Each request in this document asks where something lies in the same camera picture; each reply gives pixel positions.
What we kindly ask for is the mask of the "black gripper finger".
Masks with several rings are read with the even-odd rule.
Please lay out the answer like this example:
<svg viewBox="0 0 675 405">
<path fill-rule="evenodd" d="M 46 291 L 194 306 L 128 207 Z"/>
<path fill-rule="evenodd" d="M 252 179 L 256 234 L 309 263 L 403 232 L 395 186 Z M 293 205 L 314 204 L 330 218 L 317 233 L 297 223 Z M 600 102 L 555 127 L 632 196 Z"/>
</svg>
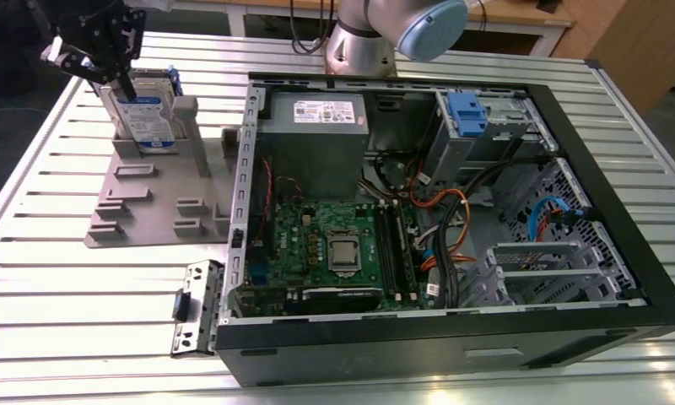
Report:
<svg viewBox="0 0 675 405">
<path fill-rule="evenodd" d="M 39 54 L 39 60 L 65 74 L 100 82 L 100 72 L 83 61 L 85 54 L 67 45 L 62 39 L 53 39 Z"/>
<path fill-rule="evenodd" d="M 118 89 L 126 101 L 134 101 L 137 95 L 129 72 L 132 61 L 140 57 L 146 12 L 137 8 L 108 8 L 98 22 L 102 26 L 93 33 L 97 46 L 93 65 L 102 71 L 102 83 Z"/>
</svg>

